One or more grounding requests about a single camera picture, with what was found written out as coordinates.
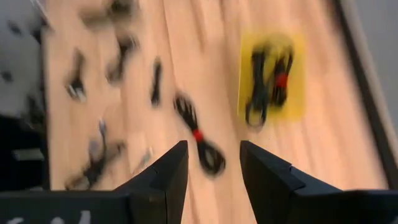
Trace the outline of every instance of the wooden surface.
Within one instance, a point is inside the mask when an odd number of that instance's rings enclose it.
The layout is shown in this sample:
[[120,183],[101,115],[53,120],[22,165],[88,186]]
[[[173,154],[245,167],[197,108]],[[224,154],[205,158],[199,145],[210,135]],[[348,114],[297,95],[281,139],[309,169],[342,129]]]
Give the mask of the wooden surface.
[[[239,164],[239,142],[249,139],[341,189],[386,188],[374,143],[346,61],[340,31],[320,0],[149,0],[123,27],[138,37],[120,86],[105,79],[118,55],[113,26],[91,32],[78,13],[100,8],[100,0],[48,0],[53,27],[45,34],[51,188],[63,189],[88,160],[88,141],[99,138],[103,118],[111,140],[124,139],[127,151],[106,171],[97,189],[114,189],[137,172],[151,148],[148,166],[179,140],[189,145],[189,178],[182,223],[255,223]],[[245,30],[296,30],[307,41],[307,110],[295,123],[267,124],[254,133],[235,114],[239,37]],[[87,102],[72,101],[65,81],[74,49],[87,65]],[[164,72],[161,105],[150,104],[153,63]],[[195,142],[173,109],[177,90],[190,96],[204,135],[226,155],[227,167],[207,178]]]

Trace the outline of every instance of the wooden floor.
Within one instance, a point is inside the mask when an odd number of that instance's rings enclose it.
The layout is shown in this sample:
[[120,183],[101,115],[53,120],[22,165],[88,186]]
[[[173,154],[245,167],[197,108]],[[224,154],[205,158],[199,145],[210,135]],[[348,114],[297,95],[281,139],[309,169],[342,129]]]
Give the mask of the wooden floor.
[[[105,79],[118,55],[114,27],[85,29],[78,12],[100,8],[100,0],[47,0],[53,27],[45,34],[52,189],[80,171],[88,160],[88,141],[98,138],[98,121],[110,138],[128,150],[107,170],[98,189],[114,189],[130,179],[146,150],[154,162],[179,140],[189,142],[189,178],[182,223],[255,223],[239,164],[239,142],[253,143],[309,174],[341,189],[384,189],[381,166],[343,48],[340,30],[321,0],[151,0],[125,29],[141,48],[130,59],[121,86]],[[247,30],[296,30],[307,41],[307,110],[296,123],[247,130],[235,114],[239,37]],[[72,101],[65,81],[74,49],[87,59],[87,102]],[[153,63],[164,66],[161,106],[150,93]],[[217,179],[200,169],[195,142],[173,109],[177,90],[197,109],[204,135],[225,153],[227,167]]]

